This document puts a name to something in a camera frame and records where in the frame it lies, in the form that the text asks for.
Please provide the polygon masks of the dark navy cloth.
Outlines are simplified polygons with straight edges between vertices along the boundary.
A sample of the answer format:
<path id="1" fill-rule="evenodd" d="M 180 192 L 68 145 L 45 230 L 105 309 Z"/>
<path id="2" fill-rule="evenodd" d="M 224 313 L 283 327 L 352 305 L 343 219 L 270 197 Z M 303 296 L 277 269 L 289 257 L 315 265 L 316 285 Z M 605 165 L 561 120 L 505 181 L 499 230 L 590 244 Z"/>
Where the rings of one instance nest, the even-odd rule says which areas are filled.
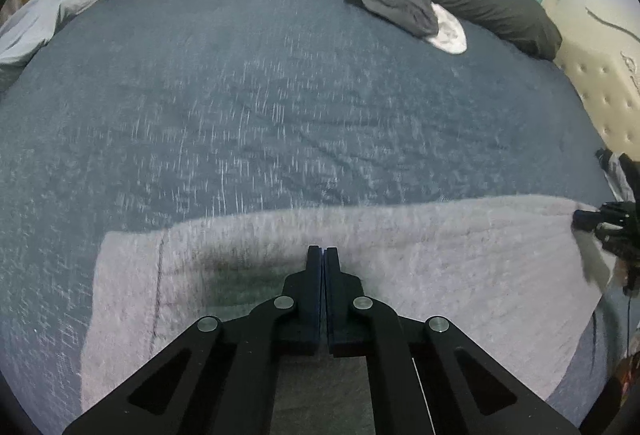
<path id="1" fill-rule="evenodd" d="M 431 0 L 345 0 L 418 39 L 437 36 L 439 23 Z"/>

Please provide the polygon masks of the grey knitted garment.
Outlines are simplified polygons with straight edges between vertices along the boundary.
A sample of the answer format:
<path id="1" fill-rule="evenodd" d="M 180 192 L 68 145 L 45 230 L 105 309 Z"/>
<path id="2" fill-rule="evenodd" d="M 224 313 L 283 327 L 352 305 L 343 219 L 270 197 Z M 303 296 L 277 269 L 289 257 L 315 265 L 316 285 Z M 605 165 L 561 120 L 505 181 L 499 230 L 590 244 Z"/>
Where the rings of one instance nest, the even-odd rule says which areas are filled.
<path id="1" fill-rule="evenodd" d="M 447 313 L 572 423 L 608 378 L 620 330 L 602 294 L 613 258 L 570 229 L 572 200 L 495 197 L 185 221 L 104 237 L 81 354 L 94 406 L 198 316 L 233 319 L 273 296 L 307 247 L 336 247 L 375 297 Z"/>

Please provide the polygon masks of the light grey bed sheet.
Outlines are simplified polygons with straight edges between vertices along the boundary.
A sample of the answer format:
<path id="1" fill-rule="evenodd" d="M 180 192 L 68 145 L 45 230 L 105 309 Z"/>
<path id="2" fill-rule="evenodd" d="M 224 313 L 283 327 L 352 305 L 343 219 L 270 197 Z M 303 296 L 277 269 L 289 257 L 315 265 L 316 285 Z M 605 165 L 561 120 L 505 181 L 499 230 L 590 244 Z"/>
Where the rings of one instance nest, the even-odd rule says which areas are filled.
<path id="1" fill-rule="evenodd" d="M 58 30 L 99 0 L 30 0 L 1 27 L 1 67 L 24 67 Z"/>

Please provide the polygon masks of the cream tufted headboard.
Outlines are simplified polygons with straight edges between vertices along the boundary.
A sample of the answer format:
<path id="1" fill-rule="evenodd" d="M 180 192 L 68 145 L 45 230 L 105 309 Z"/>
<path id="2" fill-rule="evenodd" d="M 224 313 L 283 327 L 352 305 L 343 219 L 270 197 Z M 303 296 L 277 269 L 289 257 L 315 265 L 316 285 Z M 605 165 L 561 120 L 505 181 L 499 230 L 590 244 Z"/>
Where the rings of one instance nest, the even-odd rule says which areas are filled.
<path id="1" fill-rule="evenodd" d="M 572 82 L 605 146 L 639 159 L 637 15 L 608 0 L 542 0 L 562 34 L 554 63 Z"/>

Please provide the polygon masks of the dark blue patterned bedspread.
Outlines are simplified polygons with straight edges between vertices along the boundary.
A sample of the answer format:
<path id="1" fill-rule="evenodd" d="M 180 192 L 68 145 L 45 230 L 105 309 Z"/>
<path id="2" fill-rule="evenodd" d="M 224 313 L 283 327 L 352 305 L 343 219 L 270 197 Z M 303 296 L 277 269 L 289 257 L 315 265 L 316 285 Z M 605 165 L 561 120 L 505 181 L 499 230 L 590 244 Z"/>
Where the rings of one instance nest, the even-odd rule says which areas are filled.
<path id="1" fill-rule="evenodd" d="M 99 0 L 1 98 L 1 371 L 80 412 L 110 231 L 315 206 L 610 198 L 572 84 L 474 24 L 450 55 L 344 0 Z"/>

